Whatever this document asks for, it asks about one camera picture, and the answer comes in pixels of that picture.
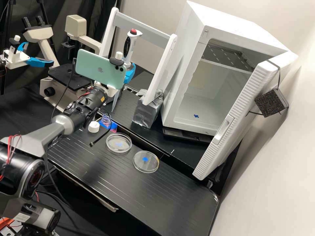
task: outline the black tabletop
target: black tabletop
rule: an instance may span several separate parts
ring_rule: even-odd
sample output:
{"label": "black tabletop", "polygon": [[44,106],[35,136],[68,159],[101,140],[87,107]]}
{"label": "black tabletop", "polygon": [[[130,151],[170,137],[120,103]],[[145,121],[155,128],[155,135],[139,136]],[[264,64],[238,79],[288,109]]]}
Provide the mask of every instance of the black tabletop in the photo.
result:
{"label": "black tabletop", "polygon": [[[160,115],[158,115],[157,120],[154,122],[151,129],[135,124],[132,122],[132,118],[138,100],[138,96],[129,90],[124,90],[117,101],[114,111],[112,112],[112,119],[156,147],[159,147],[168,155],[177,158],[179,161],[194,169],[207,149],[208,144],[164,136],[163,124]],[[105,109],[107,111],[111,111],[112,103],[109,103]]]}
{"label": "black tabletop", "polygon": [[218,198],[208,188],[163,162],[154,173],[133,166],[141,151],[132,145],[127,153],[111,152],[106,137],[93,147],[78,130],[48,151],[63,172],[110,200],[162,236],[209,234]]}
{"label": "black tabletop", "polygon": [[[1,96],[0,136],[43,127],[51,111],[42,97],[25,88]],[[49,152],[58,168],[160,235],[208,235],[218,208],[212,191],[165,164],[163,158],[155,173],[139,172],[132,164],[133,155],[141,150],[136,145],[121,156],[107,150],[105,138],[92,148],[86,146],[78,132]]]}

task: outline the black foam block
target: black foam block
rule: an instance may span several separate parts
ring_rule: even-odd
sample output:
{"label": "black foam block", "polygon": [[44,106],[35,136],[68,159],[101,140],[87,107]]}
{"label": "black foam block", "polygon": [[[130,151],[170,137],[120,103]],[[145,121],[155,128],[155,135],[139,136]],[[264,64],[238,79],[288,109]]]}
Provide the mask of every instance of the black foam block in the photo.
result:
{"label": "black foam block", "polygon": [[279,89],[270,90],[255,98],[254,101],[264,117],[271,116],[289,107],[289,103]]}

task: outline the microscope focus knob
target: microscope focus knob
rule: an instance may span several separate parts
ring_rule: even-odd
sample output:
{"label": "microscope focus knob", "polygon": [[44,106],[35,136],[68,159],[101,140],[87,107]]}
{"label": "microscope focus knob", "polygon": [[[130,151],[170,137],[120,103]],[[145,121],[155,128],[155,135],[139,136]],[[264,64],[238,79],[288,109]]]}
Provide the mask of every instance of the microscope focus knob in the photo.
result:
{"label": "microscope focus knob", "polygon": [[19,42],[20,39],[21,39],[21,37],[20,37],[19,35],[15,35],[15,36],[14,36],[14,40],[15,40],[15,41]]}
{"label": "microscope focus knob", "polygon": [[47,96],[47,97],[51,97],[53,95],[55,95],[56,91],[53,87],[48,87],[48,88],[45,88],[44,89],[44,94]]}
{"label": "microscope focus knob", "polygon": [[122,57],[123,57],[123,54],[122,54],[122,52],[116,52],[116,55],[115,55],[115,58],[117,59],[117,60],[122,60]]}

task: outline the incubator door handle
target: incubator door handle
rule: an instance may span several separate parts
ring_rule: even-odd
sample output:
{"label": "incubator door handle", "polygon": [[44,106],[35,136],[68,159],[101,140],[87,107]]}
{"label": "incubator door handle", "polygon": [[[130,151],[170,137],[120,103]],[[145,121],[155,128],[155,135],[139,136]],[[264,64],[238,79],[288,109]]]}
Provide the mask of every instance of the incubator door handle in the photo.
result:
{"label": "incubator door handle", "polygon": [[224,136],[225,132],[227,129],[230,127],[231,123],[233,122],[234,117],[227,115],[225,120],[222,122],[219,130],[215,134],[214,138],[212,139],[212,143],[215,145],[218,145],[219,142],[221,141],[222,137]]}

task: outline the white bottle cap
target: white bottle cap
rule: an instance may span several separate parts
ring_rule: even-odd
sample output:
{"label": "white bottle cap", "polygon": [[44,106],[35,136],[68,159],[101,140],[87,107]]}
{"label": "white bottle cap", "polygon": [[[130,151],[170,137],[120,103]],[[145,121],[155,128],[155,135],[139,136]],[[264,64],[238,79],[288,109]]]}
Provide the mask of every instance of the white bottle cap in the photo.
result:
{"label": "white bottle cap", "polygon": [[116,52],[116,55],[115,55],[115,58],[117,59],[117,60],[121,60],[122,59],[122,56],[123,56],[123,54],[122,54],[122,52]]}
{"label": "white bottle cap", "polygon": [[97,121],[91,121],[88,127],[88,131],[91,133],[97,133],[99,131],[99,123]]}
{"label": "white bottle cap", "polygon": [[21,39],[21,37],[20,37],[19,35],[15,35],[15,36],[14,36],[14,40],[15,40],[15,41],[18,41],[18,42],[19,42],[20,39]]}

